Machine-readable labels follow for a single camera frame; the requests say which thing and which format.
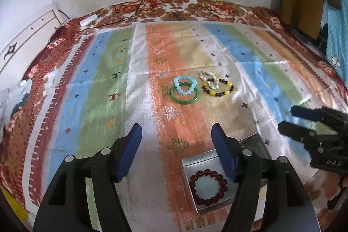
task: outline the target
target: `bracelet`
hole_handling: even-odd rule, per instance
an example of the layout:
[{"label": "bracelet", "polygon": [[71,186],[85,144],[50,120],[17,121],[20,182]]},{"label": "bracelet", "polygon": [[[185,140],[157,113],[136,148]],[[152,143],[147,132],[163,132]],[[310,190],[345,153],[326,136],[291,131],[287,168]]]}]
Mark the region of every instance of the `bracelet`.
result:
[{"label": "bracelet", "polygon": [[[198,180],[199,177],[202,176],[210,176],[214,178],[215,180],[219,181],[219,192],[216,193],[215,196],[211,197],[210,199],[201,199],[197,194],[196,190],[194,187],[196,186],[196,181]],[[211,171],[210,169],[206,169],[204,171],[199,170],[195,175],[191,176],[191,181],[189,182],[190,188],[191,188],[191,193],[192,196],[194,197],[194,201],[198,205],[206,205],[207,207],[210,206],[211,204],[217,204],[219,202],[219,199],[222,199],[225,196],[225,193],[227,192],[228,188],[226,187],[227,185],[227,180],[223,179],[222,174],[218,174],[216,171]]]},{"label": "bracelet", "polygon": [[228,87],[230,87],[230,89],[227,90],[227,91],[221,92],[221,93],[217,93],[215,91],[208,90],[207,89],[208,83],[207,82],[203,82],[202,83],[203,92],[207,93],[208,95],[211,95],[212,97],[222,97],[223,95],[228,95],[228,94],[233,92],[234,86],[233,86],[233,84],[231,82],[226,81],[224,79],[219,79],[219,82],[226,84]]},{"label": "bracelet", "polygon": [[[192,86],[192,85],[189,82],[180,82],[179,86],[188,86],[189,87],[189,86]],[[174,96],[175,88],[176,88],[176,86],[173,86],[171,88],[171,97],[172,97],[172,99],[175,102],[177,102],[179,104],[191,104],[191,103],[195,102],[198,99],[198,90],[197,90],[197,88],[194,88],[194,91],[195,91],[196,95],[194,96],[194,98],[192,100],[180,100],[180,99],[178,99],[176,96]]]},{"label": "bracelet", "polygon": [[[179,80],[189,80],[191,82],[190,85],[185,85],[185,86],[189,86],[190,88],[187,91],[183,91],[181,88],[181,85],[179,84]],[[174,86],[177,89],[177,92],[181,95],[189,95],[190,93],[192,93],[194,91],[194,88],[197,86],[197,81],[196,79],[194,79],[191,76],[178,76],[174,78]]]},{"label": "bracelet", "polygon": [[[207,76],[209,76],[211,78],[207,79],[207,78],[203,77],[203,75],[207,75]],[[198,77],[200,78],[200,80],[202,82],[207,82],[209,88],[211,88],[212,90],[215,90],[215,89],[219,88],[219,81],[216,80],[216,77],[215,77],[214,73],[206,71],[206,70],[203,70],[202,72],[200,72],[198,74]]]}]

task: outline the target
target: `green bangle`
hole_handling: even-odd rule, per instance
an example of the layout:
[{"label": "green bangle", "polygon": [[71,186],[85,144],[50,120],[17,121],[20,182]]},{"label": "green bangle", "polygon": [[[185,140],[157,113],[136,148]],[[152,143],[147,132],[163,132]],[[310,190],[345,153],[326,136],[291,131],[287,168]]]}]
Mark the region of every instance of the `green bangle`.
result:
[{"label": "green bangle", "polygon": [[[191,85],[192,85],[191,82],[180,82],[179,83],[179,86],[188,86],[188,87],[190,87]],[[197,88],[194,88],[194,91],[195,91],[196,95],[194,96],[194,98],[192,100],[180,100],[180,99],[178,99],[176,96],[174,96],[174,91],[175,90],[176,90],[176,87],[173,86],[171,88],[171,97],[172,97],[172,99],[175,102],[177,102],[179,104],[191,104],[191,103],[195,102],[198,99],[198,90],[197,90]]]}]

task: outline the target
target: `white wooden headboard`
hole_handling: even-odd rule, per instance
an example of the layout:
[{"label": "white wooden headboard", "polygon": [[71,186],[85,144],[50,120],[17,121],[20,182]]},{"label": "white wooden headboard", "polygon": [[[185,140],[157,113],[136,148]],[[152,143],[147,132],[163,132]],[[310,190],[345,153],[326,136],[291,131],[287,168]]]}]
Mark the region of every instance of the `white wooden headboard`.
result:
[{"label": "white wooden headboard", "polygon": [[5,47],[0,53],[0,90],[20,83],[32,61],[63,22],[52,4]]}]

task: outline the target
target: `silver tray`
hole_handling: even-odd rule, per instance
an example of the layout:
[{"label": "silver tray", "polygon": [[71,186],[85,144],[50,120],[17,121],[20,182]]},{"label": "silver tray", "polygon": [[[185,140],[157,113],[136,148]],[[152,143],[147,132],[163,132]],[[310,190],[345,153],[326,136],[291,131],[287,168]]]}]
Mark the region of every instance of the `silver tray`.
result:
[{"label": "silver tray", "polygon": [[[258,156],[271,159],[267,148],[261,139],[259,134],[254,134],[246,137],[239,141],[243,149],[250,149],[255,152]],[[233,183],[226,175],[216,153],[216,150],[210,150],[209,152],[201,153],[193,157],[186,157],[182,160],[182,169],[184,173],[184,183],[185,190],[189,195],[192,206],[199,215],[207,214],[215,210],[219,210],[233,203],[238,184]],[[228,191],[225,193],[225,197],[220,199],[217,204],[212,204],[210,206],[198,205],[193,199],[191,189],[189,186],[190,177],[196,174],[197,171],[205,169],[210,169],[211,171],[217,171],[217,173],[222,174],[224,179],[227,179]],[[203,176],[196,182],[196,192],[199,197],[203,199],[209,199],[215,193],[219,191],[219,184],[213,178],[209,176]],[[261,182],[261,187],[266,184],[267,180],[263,179]]]}]

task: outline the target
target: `blue gripper pad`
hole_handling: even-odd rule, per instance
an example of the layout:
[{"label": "blue gripper pad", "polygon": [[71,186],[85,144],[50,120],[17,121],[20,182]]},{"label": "blue gripper pad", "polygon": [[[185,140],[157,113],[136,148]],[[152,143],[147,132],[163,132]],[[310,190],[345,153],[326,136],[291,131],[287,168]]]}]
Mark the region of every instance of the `blue gripper pad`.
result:
[{"label": "blue gripper pad", "polygon": [[300,118],[307,119],[314,122],[321,121],[321,119],[323,118],[323,115],[320,109],[316,109],[316,108],[309,109],[309,108],[304,108],[304,107],[294,105],[290,109],[290,112],[293,116],[300,117]]},{"label": "blue gripper pad", "polygon": [[128,175],[128,172],[132,166],[135,154],[138,150],[138,147],[141,142],[142,137],[142,128],[138,123],[135,123],[132,129],[129,131],[127,137],[128,143],[121,154],[121,157],[118,161],[116,178],[118,181],[121,181],[122,178]]},{"label": "blue gripper pad", "polygon": [[236,182],[237,161],[241,146],[236,139],[226,136],[219,123],[215,123],[212,127],[212,141],[226,176]]}]

